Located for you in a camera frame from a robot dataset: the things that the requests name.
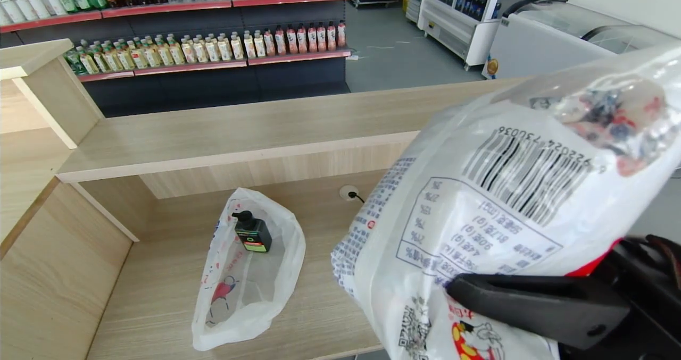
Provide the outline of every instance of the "black bottle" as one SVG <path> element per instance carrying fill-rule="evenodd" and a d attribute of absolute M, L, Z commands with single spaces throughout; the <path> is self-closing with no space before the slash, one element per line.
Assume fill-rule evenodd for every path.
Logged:
<path fill-rule="evenodd" d="M 256 219 L 249 211 L 235 212 L 232 216 L 238 220 L 234 231 L 244 248 L 256 253 L 267 253 L 270 250 L 272 236 L 264 220 Z"/>

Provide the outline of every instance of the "cartoon character print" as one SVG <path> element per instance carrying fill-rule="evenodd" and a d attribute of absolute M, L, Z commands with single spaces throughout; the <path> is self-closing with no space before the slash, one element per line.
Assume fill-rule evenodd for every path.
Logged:
<path fill-rule="evenodd" d="M 211 313 L 211 318 L 213 317 L 212 304 L 214 304 L 216 300 L 223 299 L 225 306 L 227 307 L 227 309 L 229 309 L 229 304 L 227 303 L 227 295 L 230 292 L 232 292 L 234 288 L 236 288 L 237 283 L 239 283 L 239 281 L 234 279 L 234 276 L 227 275 L 222 282 L 219 282 L 217 284 L 217 286 L 215 287 L 215 292 L 213 293 L 211 299 L 211 309 L 209 310 L 209 312 Z"/>
<path fill-rule="evenodd" d="M 461 360 L 504 360 L 501 336 L 489 323 L 473 326 L 465 321 L 454 322 L 452 336 Z"/>

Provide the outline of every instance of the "white plastic bag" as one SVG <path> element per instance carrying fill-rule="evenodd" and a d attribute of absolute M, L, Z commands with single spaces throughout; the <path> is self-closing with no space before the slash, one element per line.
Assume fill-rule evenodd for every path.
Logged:
<path fill-rule="evenodd" d="M 679 110 L 678 44 L 448 108 L 367 197 L 334 275 L 393 360 L 559 358 L 554 340 L 443 286 L 470 272 L 588 275 L 681 161 Z"/>
<path fill-rule="evenodd" d="M 267 253 L 247 251 L 233 212 L 248 210 L 272 236 Z M 196 301 L 194 348 L 250 340 L 270 328 L 296 287 L 305 237 L 295 215 L 261 193 L 237 188 L 220 215 Z"/>

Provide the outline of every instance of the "refrigerator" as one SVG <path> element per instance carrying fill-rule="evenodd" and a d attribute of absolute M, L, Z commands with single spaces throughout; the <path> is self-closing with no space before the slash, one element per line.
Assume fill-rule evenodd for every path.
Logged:
<path fill-rule="evenodd" d="M 503 13 L 482 75 L 503 79 L 545 74 L 674 41 L 679 39 L 566 0 L 518 2 Z"/>

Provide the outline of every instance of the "white bag print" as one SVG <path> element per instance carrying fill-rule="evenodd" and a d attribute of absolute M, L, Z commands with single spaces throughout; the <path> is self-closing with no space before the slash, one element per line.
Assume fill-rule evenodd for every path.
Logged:
<path fill-rule="evenodd" d="M 588 275 L 681 161 L 680 62 L 679 44 L 626 53 L 433 117 L 331 253 L 392 360 L 559 358 L 444 287 Z"/>
<path fill-rule="evenodd" d="M 272 236 L 267 253 L 244 248 L 233 212 L 248 210 Z M 196 301 L 196 350 L 250 340 L 270 328 L 296 287 L 305 237 L 295 215 L 260 192 L 237 188 L 220 215 Z"/>

